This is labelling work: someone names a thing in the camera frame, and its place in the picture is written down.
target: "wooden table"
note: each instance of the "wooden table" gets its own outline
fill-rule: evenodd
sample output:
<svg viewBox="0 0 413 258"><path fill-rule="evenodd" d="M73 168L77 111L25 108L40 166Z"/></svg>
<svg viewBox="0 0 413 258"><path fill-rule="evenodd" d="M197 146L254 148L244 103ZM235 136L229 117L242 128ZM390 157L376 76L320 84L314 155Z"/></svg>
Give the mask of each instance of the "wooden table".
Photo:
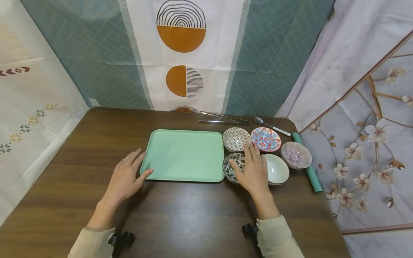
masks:
<svg viewBox="0 0 413 258"><path fill-rule="evenodd" d="M223 133L231 125L201 124L201 114L96 108L79 123L52 162L0 229L1 257L66 257L87 224L114 166L130 151L145 149L155 129ZM251 121L241 126L257 127ZM289 132L285 118L265 118ZM281 136L282 142L291 137ZM306 258L349 257L323 194L315 194L303 171L270 187L280 212ZM241 227L256 211L239 185L147 181L119 211L118 228L136 235L121 257L259 257Z"/></svg>

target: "floral bowl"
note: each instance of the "floral bowl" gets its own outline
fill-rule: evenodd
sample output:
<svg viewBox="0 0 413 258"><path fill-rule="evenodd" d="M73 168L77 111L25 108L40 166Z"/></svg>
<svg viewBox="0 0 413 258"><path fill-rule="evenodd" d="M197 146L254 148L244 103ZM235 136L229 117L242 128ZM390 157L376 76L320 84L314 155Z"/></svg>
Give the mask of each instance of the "floral bowl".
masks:
<svg viewBox="0 0 413 258"><path fill-rule="evenodd" d="M252 143L264 152L274 152L281 147L280 136L267 127L255 128L251 133Z"/></svg>
<svg viewBox="0 0 413 258"><path fill-rule="evenodd" d="M310 151L297 142L286 142L281 148L281 157L293 169L308 168L313 162Z"/></svg>
<svg viewBox="0 0 413 258"><path fill-rule="evenodd" d="M222 162L222 169L224 170L225 177L234 184L239 184L237 177L235 176L235 171L233 170L230 159L233 159L238 166L240 167L241 171L244 172L245 167L245 155L243 153L231 153L225 157L224 161Z"/></svg>
<svg viewBox="0 0 413 258"><path fill-rule="evenodd" d="M268 184L281 185L290 177L290 171L287 164L278 156L265 154L267 161Z"/></svg>
<svg viewBox="0 0 413 258"><path fill-rule="evenodd" d="M251 143L251 136L242 128L231 127L224 132L222 141L224 142L225 148L231 152L243 151L244 144L249 146Z"/></svg>

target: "metal spoon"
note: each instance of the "metal spoon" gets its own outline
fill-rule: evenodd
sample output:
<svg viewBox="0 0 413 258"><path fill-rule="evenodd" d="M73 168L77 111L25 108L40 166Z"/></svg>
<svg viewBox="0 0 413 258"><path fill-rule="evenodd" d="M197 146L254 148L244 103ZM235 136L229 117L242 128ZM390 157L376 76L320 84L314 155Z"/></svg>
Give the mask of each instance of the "metal spoon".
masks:
<svg viewBox="0 0 413 258"><path fill-rule="evenodd" d="M260 117L258 117L258 116L254 117L254 121L255 121L257 124L266 125L266 126L268 126L269 128L274 129L274 130L276 130L277 132L282 133L282 134L284 134L284 135L286 135L286 136L291 136L291 133L289 133L289 132L287 132L287 131L284 131L284 130L282 130L282 129L280 129L280 128L277 128L277 127L275 127L275 126L271 126L271 125L269 125L269 124L267 124L267 123L264 123L264 121L263 121Z"/></svg>

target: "tongs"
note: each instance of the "tongs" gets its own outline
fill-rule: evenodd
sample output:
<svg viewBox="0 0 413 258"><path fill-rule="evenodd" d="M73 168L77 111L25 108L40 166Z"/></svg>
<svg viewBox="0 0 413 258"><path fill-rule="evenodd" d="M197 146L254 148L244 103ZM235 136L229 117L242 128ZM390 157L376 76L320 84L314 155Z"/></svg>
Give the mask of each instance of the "tongs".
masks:
<svg viewBox="0 0 413 258"><path fill-rule="evenodd" d="M244 120L244 119L239 119L239 118L235 118L235 117L230 117L230 116L224 116L224 115L220 115L220 114L216 114L216 113L209 113L209 112L204 112L201 111L201 114L204 115L208 115L208 116L213 116L213 117L218 117L218 118L223 118L223 119L227 119L227 121L220 121L220 120L200 120L200 123L230 123L230 124L243 124L243 125L247 125L249 124L248 120Z"/></svg>

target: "circle graphic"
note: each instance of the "circle graphic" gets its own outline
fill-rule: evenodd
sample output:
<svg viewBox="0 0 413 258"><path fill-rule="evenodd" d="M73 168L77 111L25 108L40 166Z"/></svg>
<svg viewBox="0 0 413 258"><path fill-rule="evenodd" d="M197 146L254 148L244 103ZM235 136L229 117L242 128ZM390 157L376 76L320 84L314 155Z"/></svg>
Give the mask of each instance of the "circle graphic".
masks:
<svg viewBox="0 0 413 258"><path fill-rule="evenodd" d="M190 107L190 106L179 106L179 107L176 107L176 108L172 109L171 111L198 113L198 111L196 109L194 109L193 107Z"/></svg>
<svg viewBox="0 0 413 258"><path fill-rule="evenodd" d="M174 66L166 75L169 90L180 97L194 97L204 87L202 76L195 69L184 65Z"/></svg>
<svg viewBox="0 0 413 258"><path fill-rule="evenodd" d="M168 0L158 11L159 36L170 49L188 53L197 49L207 28L204 12L188 0Z"/></svg>

